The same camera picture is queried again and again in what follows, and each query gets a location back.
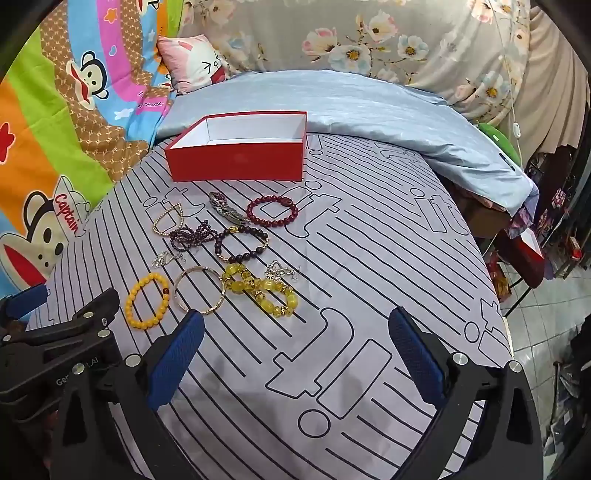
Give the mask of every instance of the red box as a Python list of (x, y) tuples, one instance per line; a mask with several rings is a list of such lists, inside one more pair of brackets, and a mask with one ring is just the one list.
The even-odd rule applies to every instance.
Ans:
[(307, 112), (204, 116), (164, 149), (174, 181), (301, 181)]

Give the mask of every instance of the bracelet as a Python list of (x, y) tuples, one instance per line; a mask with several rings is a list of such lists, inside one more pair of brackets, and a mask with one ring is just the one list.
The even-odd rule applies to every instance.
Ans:
[[(289, 207), (291, 209), (291, 215), (282, 218), (280, 220), (263, 220), (252, 213), (252, 209), (258, 205), (259, 203), (266, 203), (266, 202), (278, 202), (284, 207)], [(246, 216), (248, 219), (257, 225), (266, 226), (267, 228), (271, 226), (283, 226), (288, 225), (289, 223), (293, 222), (298, 214), (299, 210), (298, 207), (293, 201), (288, 197), (278, 197), (277, 195), (267, 196), (267, 197), (260, 197), (253, 201), (251, 201), (248, 206), (246, 207)]]
[[(131, 307), (134, 304), (135, 297), (138, 294), (138, 292), (142, 289), (142, 287), (147, 285), (148, 283), (150, 283), (150, 281), (152, 281), (152, 280), (160, 282), (160, 284), (162, 285), (162, 303), (160, 304), (160, 307), (156, 311), (156, 316), (154, 318), (147, 320), (146, 322), (134, 320), (134, 314), (131, 311)], [(170, 299), (170, 291), (168, 290), (168, 280), (166, 280), (166, 278), (164, 278), (159, 273), (150, 272), (148, 275), (146, 275), (144, 278), (142, 278), (139, 282), (137, 282), (134, 285), (134, 287), (129, 291), (127, 301), (125, 302), (125, 319), (127, 320), (127, 323), (129, 323), (129, 325), (132, 326), (133, 328), (137, 328), (137, 329), (141, 329), (141, 330), (146, 330), (150, 327), (153, 327), (154, 325), (158, 325), (158, 322), (160, 320), (162, 320), (162, 317), (164, 316), (164, 313), (166, 312), (166, 309), (168, 308), (169, 299)]]
[(199, 313), (201, 315), (207, 315), (207, 314), (209, 314), (211, 312), (215, 312), (219, 308), (219, 306), (222, 304), (223, 299), (226, 296), (226, 284), (222, 281), (222, 278), (221, 278), (220, 274), (217, 273), (214, 269), (209, 268), (209, 267), (204, 267), (202, 265), (195, 265), (194, 267), (188, 268), (187, 270), (183, 270), (183, 273), (181, 273), (177, 277), (177, 279), (174, 281), (174, 285), (173, 285), (173, 298), (174, 298), (174, 302), (178, 305), (178, 307), (180, 309), (182, 309), (185, 313), (188, 313), (189, 312), (189, 309), (187, 307), (185, 307), (184, 305), (181, 305), (181, 303), (179, 302), (178, 295), (177, 295), (177, 290), (178, 290), (178, 284), (181, 282), (181, 280), (183, 279), (183, 277), (189, 275), (191, 272), (194, 272), (196, 270), (201, 270), (203, 272), (208, 271), (208, 272), (215, 273), (216, 276), (217, 276), (217, 278), (219, 279), (219, 281), (222, 283), (222, 296), (217, 301), (217, 303), (213, 307), (208, 308), (207, 310), (205, 310), (203, 312), (201, 312), (199, 310)]
[(156, 233), (157, 235), (160, 235), (160, 236), (168, 236), (167, 233), (161, 232), (160, 230), (158, 230), (156, 225), (158, 225), (159, 221), (162, 220), (165, 216), (167, 216), (173, 210), (178, 213), (178, 218), (180, 219), (178, 221), (179, 225), (177, 228), (180, 228), (184, 225), (183, 207), (181, 206), (180, 203), (177, 203), (176, 205), (172, 205), (172, 207), (167, 209), (162, 215), (160, 215), (158, 218), (156, 218), (156, 220), (154, 221), (154, 224), (152, 225), (152, 231), (154, 233)]
[[(261, 247), (256, 247), (254, 250), (250, 250), (249, 252), (245, 252), (242, 255), (231, 255), (229, 257), (222, 256), (222, 242), (224, 237), (230, 235), (231, 233), (249, 233), (252, 236), (257, 237), (259, 240), (263, 242)], [(224, 229), (222, 233), (217, 236), (217, 240), (215, 243), (215, 253), (217, 257), (225, 263), (242, 263), (251, 258), (255, 258), (259, 256), (261, 253), (265, 251), (265, 248), (269, 246), (269, 235), (262, 230), (257, 230), (248, 225), (232, 225), (230, 228)]]
[[(232, 276), (235, 273), (240, 273), (242, 280), (234, 280)], [(228, 265), (226, 271), (222, 274), (222, 280), (226, 287), (234, 293), (248, 293), (265, 312), (271, 313), (274, 317), (281, 317), (283, 315), (289, 317), (297, 307), (298, 300), (293, 288), (280, 281), (276, 282), (268, 278), (265, 280), (256, 278), (242, 264), (233, 263)], [(276, 307), (267, 299), (263, 290), (283, 293), (287, 305)]]
[(170, 246), (177, 252), (186, 252), (190, 248), (199, 247), (205, 242), (214, 240), (217, 232), (211, 228), (208, 220), (204, 220), (196, 230), (183, 225), (168, 234)]

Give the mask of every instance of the light blue bedding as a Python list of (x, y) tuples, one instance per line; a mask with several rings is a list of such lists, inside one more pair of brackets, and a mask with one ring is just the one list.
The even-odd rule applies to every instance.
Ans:
[(308, 112), (308, 132), (353, 135), (416, 150), (459, 186), (511, 216), (535, 184), (441, 97), (393, 83), (329, 70), (250, 73), (180, 96), (157, 138), (179, 134), (205, 115), (241, 111)]

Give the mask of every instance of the monkey cartoon print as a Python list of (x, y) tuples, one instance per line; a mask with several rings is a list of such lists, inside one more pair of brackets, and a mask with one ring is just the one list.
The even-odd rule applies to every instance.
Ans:
[(73, 60), (69, 60), (66, 63), (66, 72), (74, 79), (76, 97), (87, 110), (95, 109), (93, 96), (101, 100), (109, 97), (109, 91), (106, 89), (106, 68), (92, 50), (82, 55), (80, 67)]

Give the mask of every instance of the gold bangle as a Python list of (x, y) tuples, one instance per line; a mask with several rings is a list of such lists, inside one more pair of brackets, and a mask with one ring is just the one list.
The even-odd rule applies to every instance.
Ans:
[(217, 303), (213, 307), (208, 308), (207, 310), (204, 310), (203, 312), (199, 310), (199, 313), (200, 314), (207, 315), (207, 314), (209, 314), (211, 312), (215, 312), (219, 308), (219, 306), (222, 304), (223, 299), (226, 296), (226, 286), (224, 285), (224, 282), (222, 281), (222, 277), (214, 269), (209, 268), (209, 267), (204, 267), (202, 265), (195, 265), (194, 267), (191, 267), (191, 268), (188, 268), (186, 270), (183, 270), (183, 272), (174, 281), (174, 285), (173, 285), (173, 298), (174, 298), (174, 302), (178, 305), (178, 307), (180, 309), (182, 309), (185, 313), (188, 313), (189, 312), (189, 309), (187, 307), (185, 307), (184, 305), (181, 305), (181, 303), (179, 302), (178, 295), (177, 295), (177, 290), (178, 290), (178, 284), (183, 279), (183, 277), (187, 276), (188, 274), (190, 274), (191, 272), (194, 272), (196, 270), (202, 270), (203, 272), (208, 271), (208, 272), (215, 273), (216, 276), (217, 276), (217, 278), (219, 279), (219, 281), (222, 284), (222, 296), (220, 296), (220, 299), (217, 301)]

